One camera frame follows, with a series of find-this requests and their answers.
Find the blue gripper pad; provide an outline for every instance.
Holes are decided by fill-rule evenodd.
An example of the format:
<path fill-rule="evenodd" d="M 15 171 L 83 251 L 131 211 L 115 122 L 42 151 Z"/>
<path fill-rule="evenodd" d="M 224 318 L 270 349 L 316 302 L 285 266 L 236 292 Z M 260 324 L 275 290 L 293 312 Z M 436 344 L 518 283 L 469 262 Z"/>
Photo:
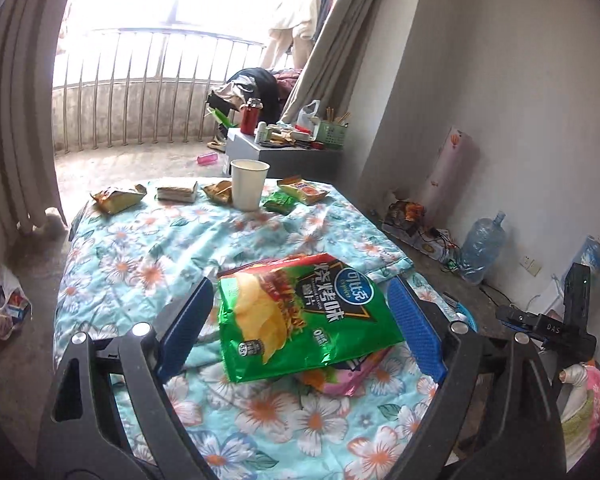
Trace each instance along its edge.
<path fill-rule="evenodd" d="M 214 286 L 208 278 L 203 278 L 160 341 L 155 374 L 162 384 L 182 370 L 213 304 Z"/>
<path fill-rule="evenodd" d="M 446 376 L 440 338 L 422 313 L 413 291 L 400 278 L 393 278 L 387 289 L 387 304 L 404 340 L 411 349 L 422 373 L 441 383 Z"/>

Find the concrete wall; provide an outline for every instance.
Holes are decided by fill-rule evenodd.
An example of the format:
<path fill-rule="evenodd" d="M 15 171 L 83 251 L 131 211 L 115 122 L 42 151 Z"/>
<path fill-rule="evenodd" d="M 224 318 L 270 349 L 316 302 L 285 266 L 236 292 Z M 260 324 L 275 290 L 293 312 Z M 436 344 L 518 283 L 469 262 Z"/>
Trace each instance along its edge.
<path fill-rule="evenodd" d="M 94 84 L 82 87 L 82 105 L 80 115 L 82 118 L 82 146 L 93 147 L 93 94 Z M 155 101 L 157 97 L 158 82 L 148 81 L 144 90 L 144 104 L 142 106 L 142 142 L 152 142 L 154 138 L 155 125 Z M 160 90 L 160 110 L 158 112 L 158 139 L 166 140 L 169 135 L 169 124 L 171 119 L 171 102 L 175 82 L 165 81 Z M 101 82 L 98 85 L 98 96 L 96 101 L 96 125 L 97 143 L 99 146 L 107 145 L 109 132 L 109 91 L 110 82 Z M 138 142 L 140 95 L 142 91 L 141 82 L 131 82 L 129 85 L 128 102 L 126 107 L 126 135 L 127 142 Z M 181 141 L 185 130 L 187 117 L 187 105 L 189 103 L 190 82 L 178 85 L 175 111 L 173 114 L 173 139 Z M 54 145 L 56 152 L 64 152 L 64 88 L 53 90 L 52 99 L 52 121 L 54 131 Z M 193 98 L 191 101 L 191 112 L 189 115 L 189 140 L 197 140 L 200 130 L 200 117 L 203 103 L 206 99 L 206 83 L 194 85 Z M 78 150 L 78 89 L 67 89 L 67 124 L 66 134 L 68 138 L 69 151 Z M 113 97 L 111 102 L 111 138 L 114 144 L 122 143 L 123 118 L 125 102 L 125 83 L 115 83 L 113 86 Z M 203 126 L 203 137 L 211 137 L 215 133 L 216 122 L 211 117 L 206 117 Z"/>
<path fill-rule="evenodd" d="M 382 0 L 349 102 L 338 189 L 357 202 L 362 171 L 394 86 L 418 0 Z"/>
<path fill-rule="evenodd" d="M 600 233 L 600 1 L 420 0 L 362 202 L 417 192 L 453 124 L 479 157 L 446 226 L 463 240 L 475 219 L 507 213 L 490 281 L 524 307 Z M 523 254 L 542 263 L 536 278 Z M 600 282 L 589 329 L 600 358 Z"/>

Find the floral bedspread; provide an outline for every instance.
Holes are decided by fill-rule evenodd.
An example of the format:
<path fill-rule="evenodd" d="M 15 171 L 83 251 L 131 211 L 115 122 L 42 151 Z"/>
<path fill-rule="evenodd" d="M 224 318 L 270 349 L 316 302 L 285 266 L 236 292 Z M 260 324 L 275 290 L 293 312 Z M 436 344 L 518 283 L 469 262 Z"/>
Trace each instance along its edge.
<path fill-rule="evenodd" d="M 199 187 L 218 179 L 201 178 Z M 263 258 L 328 252 L 377 283 L 402 272 L 423 299 L 454 316 L 410 259 L 337 190 L 288 216 L 215 205 L 158 202 L 158 181 L 115 216 L 91 205 L 74 221 L 58 294 L 54 360 L 80 330 L 92 338 L 151 321 L 202 276 Z M 265 195 L 275 190 L 267 180 Z M 408 347 L 395 346 L 355 397 L 330 397 L 294 377 L 234 384 L 220 357 L 215 306 L 181 375 L 166 386 L 174 410 L 221 480 L 381 479 L 416 431 L 436 391 Z M 152 462 L 121 382 L 116 401 L 136 456 Z"/>

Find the beige curtain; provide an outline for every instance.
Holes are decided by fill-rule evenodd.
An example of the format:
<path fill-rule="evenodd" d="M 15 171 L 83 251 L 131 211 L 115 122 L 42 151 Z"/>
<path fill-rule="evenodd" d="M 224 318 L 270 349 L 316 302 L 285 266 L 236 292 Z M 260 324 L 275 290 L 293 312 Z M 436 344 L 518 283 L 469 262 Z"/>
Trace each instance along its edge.
<path fill-rule="evenodd" d="M 67 0 L 4 0 L 0 6 L 0 224 L 8 244 L 62 218 L 51 131 L 51 87 Z"/>
<path fill-rule="evenodd" d="M 379 0 L 336 0 L 309 61 L 291 92 L 282 120 L 292 122 L 302 106 L 320 99 L 320 109 L 346 105 L 362 62 Z"/>

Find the cup rim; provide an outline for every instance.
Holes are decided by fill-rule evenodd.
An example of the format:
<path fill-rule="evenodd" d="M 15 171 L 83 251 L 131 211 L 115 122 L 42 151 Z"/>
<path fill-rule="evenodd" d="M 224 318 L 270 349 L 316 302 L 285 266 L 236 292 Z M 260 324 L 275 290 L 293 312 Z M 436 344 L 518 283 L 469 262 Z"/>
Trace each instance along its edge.
<path fill-rule="evenodd" d="M 255 164 L 256 166 L 260 166 L 259 168 L 248 168 L 245 165 L 245 162 L 248 162 L 249 165 Z M 233 168 L 237 168 L 238 170 L 244 171 L 267 171 L 270 168 L 270 165 L 266 162 L 262 162 L 261 160 L 253 160 L 250 158 L 236 158 L 231 161 L 231 165 Z"/>

